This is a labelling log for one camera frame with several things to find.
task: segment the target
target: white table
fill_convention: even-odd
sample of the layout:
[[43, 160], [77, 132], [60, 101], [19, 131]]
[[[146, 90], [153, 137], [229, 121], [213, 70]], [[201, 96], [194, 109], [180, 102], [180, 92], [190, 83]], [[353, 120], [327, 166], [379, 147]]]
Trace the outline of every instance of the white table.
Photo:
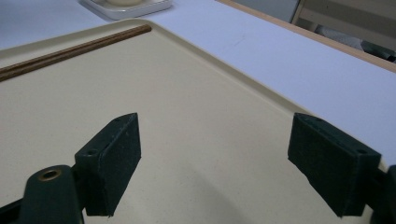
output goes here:
[[[172, 8], [143, 18], [351, 133], [387, 164], [396, 163], [396, 74], [213, 0], [175, 0]], [[0, 49], [111, 22], [76, 0], [4, 0], [0, 21]]]

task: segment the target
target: black mount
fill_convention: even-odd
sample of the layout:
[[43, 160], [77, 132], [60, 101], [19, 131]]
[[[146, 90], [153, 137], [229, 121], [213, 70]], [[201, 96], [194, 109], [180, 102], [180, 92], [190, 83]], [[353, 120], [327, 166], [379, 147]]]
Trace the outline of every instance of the black mount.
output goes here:
[[296, 113], [288, 154], [337, 216], [361, 216], [368, 204], [372, 224], [396, 224], [396, 166], [379, 170], [378, 152], [323, 119]]
[[113, 216], [141, 158], [137, 114], [110, 121], [75, 155], [76, 164], [51, 166], [27, 181], [23, 198], [0, 208], [0, 223], [79, 224]]

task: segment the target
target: plastic tray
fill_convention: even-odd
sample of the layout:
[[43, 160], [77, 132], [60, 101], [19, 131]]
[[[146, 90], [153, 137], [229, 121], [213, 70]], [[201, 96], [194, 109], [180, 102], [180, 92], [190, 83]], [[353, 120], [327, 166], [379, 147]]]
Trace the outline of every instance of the plastic tray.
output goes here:
[[172, 6], [172, 0], [145, 0], [131, 7], [113, 6], [106, 0], [82, 0], [82, 2], [113, 20], [140, 17], [156, 11], [165, 10]]
[[0, 64], [148, 23], [152, 32], [0, 83], [0, 206], [26, 179], [137, 112], [142, 160], [112, 218], [86, 223], [368, 223], [340, 219], [288, 161], [294, 103], [149, 21], [0, 51]]

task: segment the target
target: wooden stick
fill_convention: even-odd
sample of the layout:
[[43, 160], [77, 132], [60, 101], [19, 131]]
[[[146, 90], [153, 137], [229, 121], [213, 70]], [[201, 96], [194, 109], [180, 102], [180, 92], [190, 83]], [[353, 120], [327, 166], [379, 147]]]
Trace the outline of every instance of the wooden stick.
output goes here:
[[108, 35], [84, 44], [80, 44], [69, 49], [59, 50], [38, 58], [34, 58], [32, 60], [0, 68], [0, 82], [35, 71], [54, 63], [62, 62], [80, 54], [103, 48], [137, 35], [148, 33], [150, 31], [151, 27], [149, 25], [142, 25], [130, 30], [116, 33], [114, 35]]

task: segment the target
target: white surface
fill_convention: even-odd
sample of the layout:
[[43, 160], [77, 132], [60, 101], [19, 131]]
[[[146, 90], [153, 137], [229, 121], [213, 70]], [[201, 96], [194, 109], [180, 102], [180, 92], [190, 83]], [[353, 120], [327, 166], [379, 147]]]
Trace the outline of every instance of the white surface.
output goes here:
[[[396, 75], [213, 0], [145, 17], [351, 133], [396, 163]], [[75, 1], [3, 0], [0, 48], [104, 24]]]

